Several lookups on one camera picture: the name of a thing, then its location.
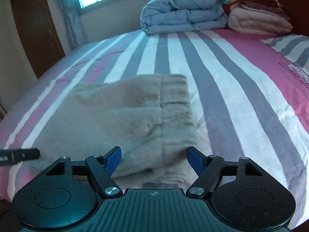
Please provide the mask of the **striped pillow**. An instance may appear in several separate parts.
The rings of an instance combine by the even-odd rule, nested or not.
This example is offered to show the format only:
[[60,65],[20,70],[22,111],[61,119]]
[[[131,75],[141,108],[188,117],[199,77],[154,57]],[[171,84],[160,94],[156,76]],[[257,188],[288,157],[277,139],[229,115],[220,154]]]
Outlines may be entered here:
[[308,75],[308,37],[288,35],[261,40]]

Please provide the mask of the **colourful red blanket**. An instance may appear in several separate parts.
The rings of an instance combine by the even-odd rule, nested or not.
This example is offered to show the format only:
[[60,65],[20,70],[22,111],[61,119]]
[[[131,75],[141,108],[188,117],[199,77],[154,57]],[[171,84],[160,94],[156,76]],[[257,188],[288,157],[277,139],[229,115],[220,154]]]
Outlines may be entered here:
[[286,19],[289,19],[284,8],[279,5],[275,0],[218,0],[221,4],[224,12],[229,16],[230,12],[237,6],[240,6],[243,9],[257,9],[262,11],[267,11],[280,15]]

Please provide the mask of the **grey sweatpants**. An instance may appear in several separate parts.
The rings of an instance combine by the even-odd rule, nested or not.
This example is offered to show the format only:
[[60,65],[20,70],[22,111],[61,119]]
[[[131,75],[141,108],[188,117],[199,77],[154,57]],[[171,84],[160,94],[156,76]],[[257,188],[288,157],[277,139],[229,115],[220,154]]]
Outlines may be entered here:
[[113,179],[121,188],[182,187],[195,179],[186,150],[198,142],[184,75],[81,83],[36,138],[41,156],[30,167],[37,175],[61,156],[84,160],[118,146],[121,162]]

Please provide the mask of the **folded pink blanket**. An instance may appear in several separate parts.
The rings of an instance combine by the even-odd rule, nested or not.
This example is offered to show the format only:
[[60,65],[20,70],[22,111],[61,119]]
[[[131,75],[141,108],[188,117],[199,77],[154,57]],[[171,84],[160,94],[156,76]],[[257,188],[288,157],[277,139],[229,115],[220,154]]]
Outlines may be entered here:
[[284,35],[290,33],[293,26],[276,13],[237,6],[229,14],[228,28],[243,34]]

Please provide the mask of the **left blue curtain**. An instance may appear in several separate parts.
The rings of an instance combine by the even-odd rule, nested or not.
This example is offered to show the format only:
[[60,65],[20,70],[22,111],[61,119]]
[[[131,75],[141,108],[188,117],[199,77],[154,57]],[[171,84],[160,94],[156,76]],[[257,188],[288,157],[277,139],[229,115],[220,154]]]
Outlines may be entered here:
[[85,45],[85,39],[79,19],[79,0],[57,0],[62,10],[66,32],[72,49]]

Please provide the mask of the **brown wooden door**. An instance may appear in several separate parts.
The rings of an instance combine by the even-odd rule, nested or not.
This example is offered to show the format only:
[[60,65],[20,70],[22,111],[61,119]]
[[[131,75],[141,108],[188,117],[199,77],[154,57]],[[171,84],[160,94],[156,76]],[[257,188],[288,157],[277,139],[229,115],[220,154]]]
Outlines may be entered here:
[[40,78],[65,56],[47,0],[10,0],[27,59]]

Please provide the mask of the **striped bed with sheet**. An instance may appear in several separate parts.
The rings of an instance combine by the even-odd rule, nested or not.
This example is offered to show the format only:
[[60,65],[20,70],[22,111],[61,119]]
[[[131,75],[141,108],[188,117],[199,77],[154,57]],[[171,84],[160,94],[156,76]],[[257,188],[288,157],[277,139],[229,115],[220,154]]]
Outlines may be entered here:
[[[184,75],[195,147],[230,161],[245,156],[257,162],[293,194],[295,228],[308,220],[308,82],[263,39],[226,29],[158,36],[139,30],[87,44],[56,63],[8,112],[1,150],[35,147],[78,84]],[[36,176],[34,161],[1,168],[2,199],[12,200]]]

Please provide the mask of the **folded blue duvet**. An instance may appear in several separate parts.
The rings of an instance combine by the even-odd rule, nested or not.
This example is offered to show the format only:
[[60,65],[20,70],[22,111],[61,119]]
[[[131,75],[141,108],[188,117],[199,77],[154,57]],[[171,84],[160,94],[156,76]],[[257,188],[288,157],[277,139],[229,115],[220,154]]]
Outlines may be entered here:
[[151,0],[140,14],[147,35],[225,28],[228,16],[218,0]]

